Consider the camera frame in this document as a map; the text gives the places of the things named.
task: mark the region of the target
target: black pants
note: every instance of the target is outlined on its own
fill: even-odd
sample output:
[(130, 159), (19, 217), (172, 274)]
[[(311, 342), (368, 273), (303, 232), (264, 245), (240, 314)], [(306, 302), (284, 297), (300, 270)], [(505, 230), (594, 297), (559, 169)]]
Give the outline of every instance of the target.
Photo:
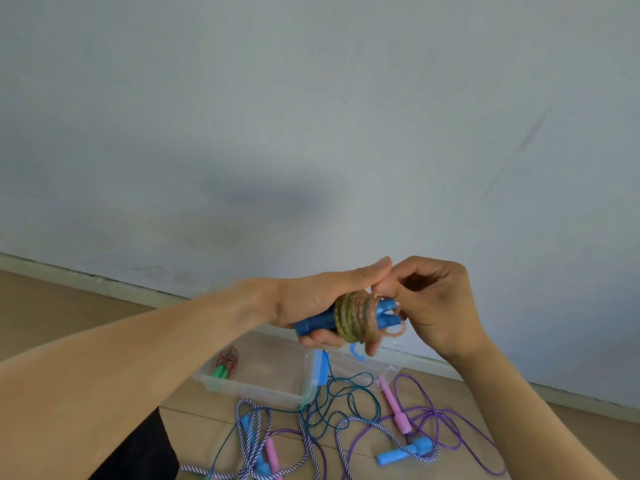
[(156, 409), (104, 460), (90, 480), (175, 480), (178, 458)]

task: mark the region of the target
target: pink handle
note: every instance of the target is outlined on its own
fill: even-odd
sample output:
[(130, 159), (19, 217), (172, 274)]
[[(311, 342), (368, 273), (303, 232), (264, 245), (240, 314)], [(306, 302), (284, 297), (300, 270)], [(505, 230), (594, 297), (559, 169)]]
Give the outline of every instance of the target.
[[(267, 460), (271, 468), (271, 473), (276, 473), (280, 466), (278, 465), (278, 455), (276, 455), (276, 447), (273, 444), (273, 438), (269, 436), (264, 444), (264, 449), (267, 452)], [(282, 480), (282, 477), (276, 477), (276, 480)]]
[(393, 393), (391, 393), (391, 389), (389, 389), (389, 384), (387, 384), (387, 380), (384, 377), (380, 376), (378, 378), (378, 384), (380, 385), (382, 392), (387, 398), (387, 402), (389, 406), (391, 406), (391, 411), (394, 412), (394, 421), (396, 422), (396, 426), (400, 430), (400, 433), (403, 435), (408, 435), (411, 433), (412, 427), (409, 422), (409, 418), (407, 418), (406, 414), (400, 411), (400, 406), (396, 403), (396, 398)]

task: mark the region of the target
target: person's right hand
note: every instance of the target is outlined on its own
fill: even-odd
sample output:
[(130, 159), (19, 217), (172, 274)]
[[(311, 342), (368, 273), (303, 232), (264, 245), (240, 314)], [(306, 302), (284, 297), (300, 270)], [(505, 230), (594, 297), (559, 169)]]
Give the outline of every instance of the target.
[(457, 262), (407, 258), (371, 291), (398, 300), (418, 336), (454, 366), (492, 344), (478, 318), (467, 270)]

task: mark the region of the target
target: white wall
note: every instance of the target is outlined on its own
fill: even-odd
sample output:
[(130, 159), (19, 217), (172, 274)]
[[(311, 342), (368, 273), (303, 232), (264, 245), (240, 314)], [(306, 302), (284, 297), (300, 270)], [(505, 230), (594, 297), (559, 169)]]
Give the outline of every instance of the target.
[(640, 407), (640, 0), (0, 0), (0, 61), (0, 251), (459, 260), (528, 379)]

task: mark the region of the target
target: baseboard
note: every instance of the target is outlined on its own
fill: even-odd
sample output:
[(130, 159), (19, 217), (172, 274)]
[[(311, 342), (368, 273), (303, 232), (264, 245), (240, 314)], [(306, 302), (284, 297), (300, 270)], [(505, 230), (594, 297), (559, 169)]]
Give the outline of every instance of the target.
[[(0, 253), (0, 270), (154, 308), (173, 305), (186, 299), (181, 296), (121, 283), (101, 276), (79, 273), (70, 269), (51, 266), (2, 253)], [(291, 330), (277, 329), (268, 325), (258, 327), (257, 331), (267, 333), (268, 335), (277, 335), (284, 339), (296, 339), (295, 334)], [(406, 367), (414, 371), (462, 380), (452, 366), (441, 360), (411, 355)], [(559, 404), (580, 411), (640, 424), (640, 409), (608, 403), (592, 397), (573, 394), (539, 384), (532, 384), (532, 386), (540, 397), (548, 403)]]

